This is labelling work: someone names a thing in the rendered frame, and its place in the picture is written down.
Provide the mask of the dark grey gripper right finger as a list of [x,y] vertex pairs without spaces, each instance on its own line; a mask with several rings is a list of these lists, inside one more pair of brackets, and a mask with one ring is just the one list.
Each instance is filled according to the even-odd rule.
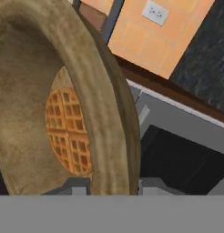
[[164,181],[158,177],[142,177],[138,181],[139,195],[151,195],[151,196],[182,196],[184,192],[176,190],[172,187],[168,187]]

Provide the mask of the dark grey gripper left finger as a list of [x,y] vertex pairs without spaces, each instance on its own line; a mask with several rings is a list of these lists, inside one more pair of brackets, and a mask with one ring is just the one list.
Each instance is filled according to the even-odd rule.
[[88,177],[71,177],[66,180],[62,187],[47,191],[46,195],[83,195],[90,194],[90,179]]

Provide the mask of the brown ceramic bowl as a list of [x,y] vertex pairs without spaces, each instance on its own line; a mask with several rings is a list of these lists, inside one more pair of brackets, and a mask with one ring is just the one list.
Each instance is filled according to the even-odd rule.
[[93,194],[136,194],[141,155],[133,96],[101,35],[67,0],[0,0],[0,169],[8,192],[40,195],[67,178],[44,123],[61,67],[83,107]]

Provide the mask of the golden round waffle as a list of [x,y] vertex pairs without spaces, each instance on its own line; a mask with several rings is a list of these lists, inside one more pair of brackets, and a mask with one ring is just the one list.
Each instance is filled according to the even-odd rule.
[[46,133],[61,165],[71,174],[92,174],[90,145],[83,111],[70,87],[52,91],[46,101]]

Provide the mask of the grey microwave oven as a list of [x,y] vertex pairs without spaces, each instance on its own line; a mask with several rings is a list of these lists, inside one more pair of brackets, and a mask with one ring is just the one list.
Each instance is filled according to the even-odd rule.
[[171,192],[224,195],[224,123],[133,81],[140,126],[140,176]]

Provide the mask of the dark grey metal bar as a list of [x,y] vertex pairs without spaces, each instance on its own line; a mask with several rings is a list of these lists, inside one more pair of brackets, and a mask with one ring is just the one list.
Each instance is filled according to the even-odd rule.
[[71,0],[71,5],[102,35],[106,44],[113,34],[124,3],[125,0],[113,0],[109,14],[106,15],[82,0]]

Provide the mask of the white wall socket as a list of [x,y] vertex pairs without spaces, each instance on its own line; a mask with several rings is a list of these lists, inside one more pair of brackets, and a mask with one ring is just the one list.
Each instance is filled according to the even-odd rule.
[[168,18],[169,10],[151,0],[147,0],[143,8],[142,16],[146,19],[163,26]]

